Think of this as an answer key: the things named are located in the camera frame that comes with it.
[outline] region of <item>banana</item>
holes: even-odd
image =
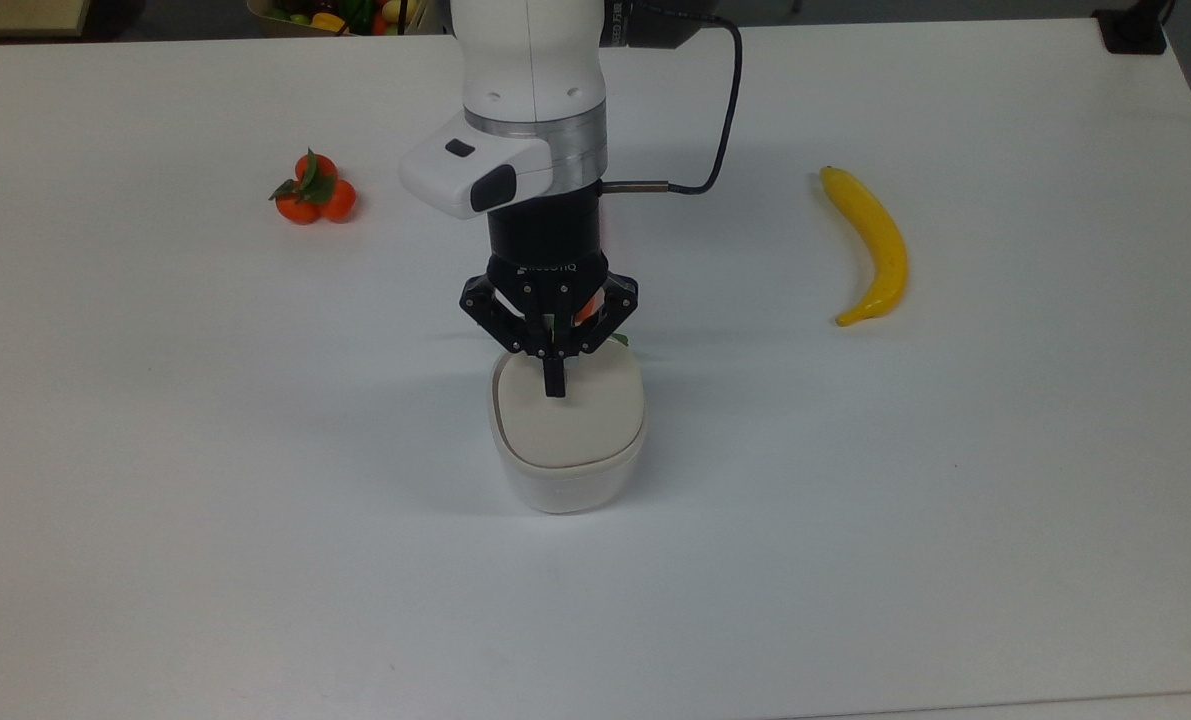
[[[906,243],[902,242],[902,232],[859,179],[831,165],[822,168],[819,175],[823,190],[861,236],[875,264],[868,290],[854,309],[836,318],[836,324],[844,328],[858,320],[887,315],[906,292]]]

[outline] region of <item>green leaf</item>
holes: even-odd
[[[298,190],[306,192],[306,188],[316,181],[316,176],[319,176],[320,161],[316,158],[314,152],[310,148],[306,149],[306,174],[303,176],[303,183],[298,186]]]
[[[267,200],[275,200],[276,198],[283,195],[293,195],[293,192],[295,190],[297,181],[294,179],[287,179],[287,181],[281,182],[280,186],[275,188],[275,192],[273,192]]]
[[[310,170],[306,173],[306,177],[311,177]],[[317,176],[306,187],[303,187],[297,195],[299,196],[299,202],[310,202],[311,205],[324,205],[333,196],[333,190],[338,187],[338,176],[335,174],[326,174],[326,176]]]

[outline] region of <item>fruit basket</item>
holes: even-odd
[[[398,35],[400,0],[247,0],[266,37],[335,37],[338,35]],[[409,0],[404,33],[420,35],[430,26],[426,1]]]

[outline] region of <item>black cylinder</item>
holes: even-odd
[[[599,192],[591,184],[491,211],[490,240],[493,255],[520,268],[576,263],[599,252]]]

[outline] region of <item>white container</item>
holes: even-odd
[[[628,348],[605,342],[567,375],[567,397],[547,397],[538,359],[504,353],[493,369],[493,439],[517,495],[543,512],[613,500],[644,446],[644,383]]]

